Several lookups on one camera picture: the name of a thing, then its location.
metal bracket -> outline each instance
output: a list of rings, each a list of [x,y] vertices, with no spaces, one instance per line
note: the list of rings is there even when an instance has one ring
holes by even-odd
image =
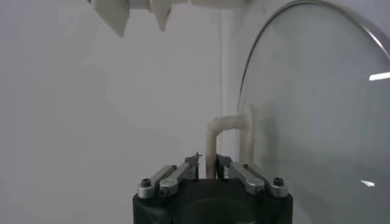
[[[191,176],[192,179],[199,179],[199,157],[201,157],[199,153],[191,157],[187,157],[184,159],[184,163],[189,163],[191,166]]]
[[[179,191],[180,182],[191,177],[191,165],[182,163],[169,177],[160,181],[160,196],[175,195]]]
[[[284,198],[288,195],[287,185],[284,183],[283,179],[280,177],[274,178],[273,183],[268,182],[268,180],[262,174],[261,169],[256,165],[250,165],[247,167],[247,170],[255,175],[257,178],[262,179],[266,183],[266,188],[269,193],[277,198]]]
[[[265,189],[262,179],[253,176],[248,170],[238,163],[230,163],[229,178],[238,178],[245,185],[245,190],[250,194],[258,194]]]
[[[150,179],[143,179],[138,185],[138,197],[139,198],[152,198],[154,197],[159,182],[175,171],[176,166],[164,166],[157,173],[155,173]]]

white tube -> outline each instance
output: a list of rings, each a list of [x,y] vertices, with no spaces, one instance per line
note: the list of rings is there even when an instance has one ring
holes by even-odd
[[[245,128],[246,121],[242,116],[216,117],[207,125],[206,137],[206,177],[215,179],[216,177],[216,138],[223,131],[233,128]]]

white wall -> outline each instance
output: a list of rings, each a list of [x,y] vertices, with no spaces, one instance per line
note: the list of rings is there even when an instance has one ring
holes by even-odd
[[[204,152],[219,40],[219,11],[189,4],[118,38],[86,1],[1,1],[0,223],[132,223],[143,177]]]

screw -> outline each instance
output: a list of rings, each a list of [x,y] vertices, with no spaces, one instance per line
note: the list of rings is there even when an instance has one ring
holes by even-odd
[[[151,179],[146,178],[141,181],[141,187],[150,187],[151,185]]]
[[[285,181],[281,177],[275,177],[274,178],[274,185],[278,186],[278,187],[282,187],[283,185],[285,185]]]

